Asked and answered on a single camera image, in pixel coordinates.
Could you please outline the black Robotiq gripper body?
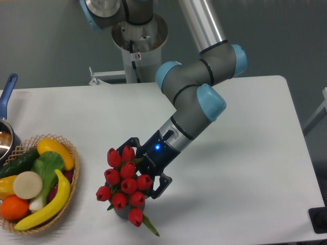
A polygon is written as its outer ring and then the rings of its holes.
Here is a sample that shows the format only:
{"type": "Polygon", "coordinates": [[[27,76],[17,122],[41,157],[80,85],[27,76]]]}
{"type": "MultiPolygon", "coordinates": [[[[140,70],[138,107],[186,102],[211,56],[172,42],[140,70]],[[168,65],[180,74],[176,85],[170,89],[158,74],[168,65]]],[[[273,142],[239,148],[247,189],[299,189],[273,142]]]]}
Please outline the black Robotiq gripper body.
{"type": "Polygon", "coordinates": [[[169,130],[164,136],[157,130],[143,145],[137,137],[134,138],[136,158],[142,158],[139,164],[139,172],[151,177],[160,176],[166,166],[170,164],[180,151],[170,146],[167,140],[173,136],[173,130],[169,130]]]}

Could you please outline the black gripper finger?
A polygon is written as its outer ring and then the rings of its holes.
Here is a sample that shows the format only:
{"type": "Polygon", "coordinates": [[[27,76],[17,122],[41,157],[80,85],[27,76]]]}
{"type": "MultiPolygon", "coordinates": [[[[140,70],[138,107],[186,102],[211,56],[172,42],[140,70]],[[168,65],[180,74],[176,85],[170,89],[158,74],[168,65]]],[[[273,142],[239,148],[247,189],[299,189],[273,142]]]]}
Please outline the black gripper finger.
{"type": "Polygon", "coordinates": [[[125,146],[130,146],[132,148],[138,148],[141,147],[139,138],[137,137],[131,137],[126,142],[124,142],[120,147],[117,148],[118,152],[122,152],[125,146]]]}
{"type": "Polygon", "coordinates": [[[153,179],[153,184],[150,187],[150,190],[146,194],[146,198],[157,199],[159,198],[163,192],[168,188],[168,186],[172,183],[172,178],[167,176],[164,173],[161,173],[158,179],[159,185],[154,188],[153,185],[156,183],[155,179],[153,179]]]}

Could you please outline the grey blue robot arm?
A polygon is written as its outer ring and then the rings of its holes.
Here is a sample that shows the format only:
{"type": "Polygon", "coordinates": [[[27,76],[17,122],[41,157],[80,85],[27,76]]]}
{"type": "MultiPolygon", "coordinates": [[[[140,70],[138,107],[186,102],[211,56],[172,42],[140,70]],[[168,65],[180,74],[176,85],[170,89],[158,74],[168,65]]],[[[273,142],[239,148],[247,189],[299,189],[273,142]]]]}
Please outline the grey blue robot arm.
{"type": "Polygon", "coordinates": [[[140,172],[159,177],[158,198],[171,184],[164,174],[170,164],[226,108],[214,86],[241,74],[247,67],[243,49],[230,44],[211,1],[180,1],[200,59],[183,66],[162,63],[161,49],[168,37],[164,19],[153,11],[152,1],[80,1],[89,24],[96,30],[111,27],[112,39],[122,52],[127,83],[155,82],[175,113],[145,143],[131,138],[143,159],[140,172]]]}

